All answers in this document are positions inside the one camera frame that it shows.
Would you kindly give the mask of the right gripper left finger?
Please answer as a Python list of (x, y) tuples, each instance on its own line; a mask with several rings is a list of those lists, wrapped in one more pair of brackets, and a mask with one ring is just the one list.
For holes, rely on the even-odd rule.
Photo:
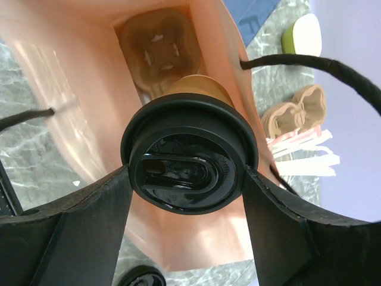
[(132, 199), (128, 167), (1, 217), (2, 285), (111, 285)]

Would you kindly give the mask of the black coffee cup lid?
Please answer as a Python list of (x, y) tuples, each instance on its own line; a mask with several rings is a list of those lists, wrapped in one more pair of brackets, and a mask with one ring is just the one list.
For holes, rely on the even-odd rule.
[(246, 167), (259, 153), (248, 122), (227, 103), (178, 93), (138, 110), (121, 139), (133, 189), (168, 212), (212, 213), (242, 192)]

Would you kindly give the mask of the cardboard cup carrier tray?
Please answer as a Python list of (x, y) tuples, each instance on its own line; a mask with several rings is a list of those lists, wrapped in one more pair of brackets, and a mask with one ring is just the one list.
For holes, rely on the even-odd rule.
[(201, 66), (193, 23), (174, 8), (128, 19), (120, 33), (120, 47), (135, 85), (152, 100), (179, 79), (197, 74)]

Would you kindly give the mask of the orange paper bag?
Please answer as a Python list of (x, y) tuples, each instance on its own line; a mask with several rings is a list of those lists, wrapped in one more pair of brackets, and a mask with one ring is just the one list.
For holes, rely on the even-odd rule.
[[(120, 33), (128, 19), (163, 8), (189, 17), (201, 50), (197, 74), (226, 89), (234, 109), (254, 132), (259, 163), (246, 169), (291, 194), (296, 195), (277, 174), (260, 125), (251, 86), (253, 68), (312, 67), (349, 85), (380, 110), (380, 89), (338, 61), (294, 54), (249, 60), (245, 48), (228, 46), (221, 29), (221, 16), (227, 12), (222, 1), (2, 1), (1, 36), (15, 53), (40, 110), (11, 116), (1, 128), (47, 118), (57, 148), (88, 185), (122, 166), (129, 172), (120, 155), (122, 136), (138, 110), (155, 99), (135, 85)], [(254, 259), (242, 192), (215, 212), (182, 215), (151, 204), (132, 187), (124, 234), (168, 271)]]

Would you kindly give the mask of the brown paper cup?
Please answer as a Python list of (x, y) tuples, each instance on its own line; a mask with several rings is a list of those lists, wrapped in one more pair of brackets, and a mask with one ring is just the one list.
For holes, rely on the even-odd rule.
[(206, 95), (235, 107), (226, 89), (211, 77), (194, 74), (185, 76), (174, 82), (163, 95), (192, 93)]

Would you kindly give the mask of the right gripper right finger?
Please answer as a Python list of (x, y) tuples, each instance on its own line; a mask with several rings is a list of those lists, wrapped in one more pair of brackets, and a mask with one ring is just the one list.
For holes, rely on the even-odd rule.
[(311, 204), (247, 168), (243, 203), (260, 285), (379, 285), (380, 223)]

